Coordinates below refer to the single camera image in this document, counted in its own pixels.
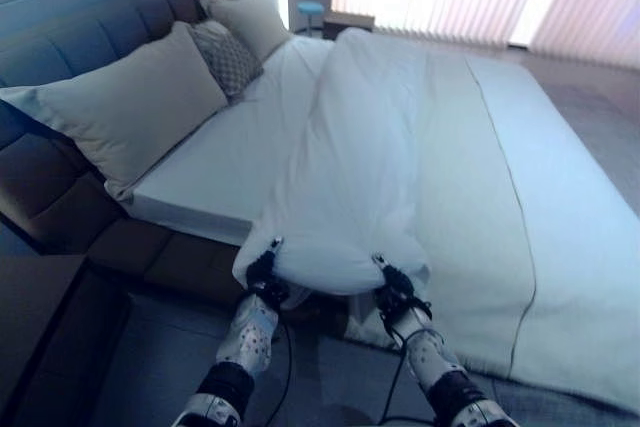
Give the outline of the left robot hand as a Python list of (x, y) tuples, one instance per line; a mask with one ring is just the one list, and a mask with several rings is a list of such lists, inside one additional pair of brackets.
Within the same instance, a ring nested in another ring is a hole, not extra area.
[(279, 288), (274, 268), (282, 243), (282, 237), (272, 239), (268, 248), (247, 267), (246, 281), (250, 290), (270, 291)]

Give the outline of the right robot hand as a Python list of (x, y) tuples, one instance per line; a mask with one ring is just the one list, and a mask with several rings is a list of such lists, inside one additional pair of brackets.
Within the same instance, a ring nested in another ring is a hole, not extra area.
[(372, 255), (374, 264), (383, 275), (383, 285), (374, 290), (379, 302), (405, 301), (414, 295), (414, 287), (409, 277), (391, 265), (381, 253)]

